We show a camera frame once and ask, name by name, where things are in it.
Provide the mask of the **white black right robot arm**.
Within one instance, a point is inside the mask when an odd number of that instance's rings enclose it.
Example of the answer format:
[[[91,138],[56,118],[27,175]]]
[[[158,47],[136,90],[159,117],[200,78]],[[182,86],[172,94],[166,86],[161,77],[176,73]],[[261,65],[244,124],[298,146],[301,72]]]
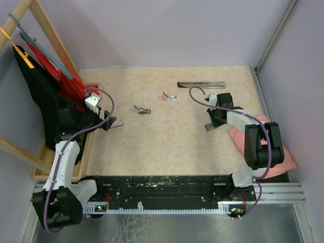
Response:
[[[232,184],[226,187],[227,196],[231,200],[238,200],[253,179],[262,177],[271,168],[283,163],[285,155],[279,125],[260,121],[242,107],[235,106],[230,93],[212,93],[205,95],[205,100],[211,105],[207,109],[211,118],[207,128],[215,129],[229,124],[244,135],[245,163],[231,174]]]

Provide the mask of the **large black chrome stapler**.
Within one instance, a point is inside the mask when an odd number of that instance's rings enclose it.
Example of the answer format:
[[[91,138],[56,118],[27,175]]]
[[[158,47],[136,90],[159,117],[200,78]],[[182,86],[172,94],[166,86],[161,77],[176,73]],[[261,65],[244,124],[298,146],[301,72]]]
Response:
[[[225,82],[177,82],[179,88],[200,87],[203,89],[225,89]]]

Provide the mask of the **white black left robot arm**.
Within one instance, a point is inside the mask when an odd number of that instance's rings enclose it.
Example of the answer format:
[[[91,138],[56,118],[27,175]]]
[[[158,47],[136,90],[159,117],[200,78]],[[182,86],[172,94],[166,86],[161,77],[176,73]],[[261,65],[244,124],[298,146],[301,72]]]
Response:
[[[38,219],[43,229],[50,233],[81,223],[88,201],[99,201],[105,196],[99,176],[85,176],[79,180],[76,188],[71,187],[74,163],[81,152],[78,139],[97,128],[107,131],[116,120],[109,111],[104,112],[104,119],[99,117],[99,102],[100,97],[96,94],[85,99],[90,121],[78,128],[75,134],[56,143],[49,177],[42,190],[32,195],[31,202]]]

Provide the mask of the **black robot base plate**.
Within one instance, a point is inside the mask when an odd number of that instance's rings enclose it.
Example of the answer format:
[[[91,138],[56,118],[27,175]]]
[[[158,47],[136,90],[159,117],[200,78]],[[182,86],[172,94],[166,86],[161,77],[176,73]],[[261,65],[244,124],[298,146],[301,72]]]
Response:
[[[240,205],[255,201],[253,186],[235,188],[229,176],[99,176],[104,186],[102,202],[110,210],[217,209],[222,201]]]

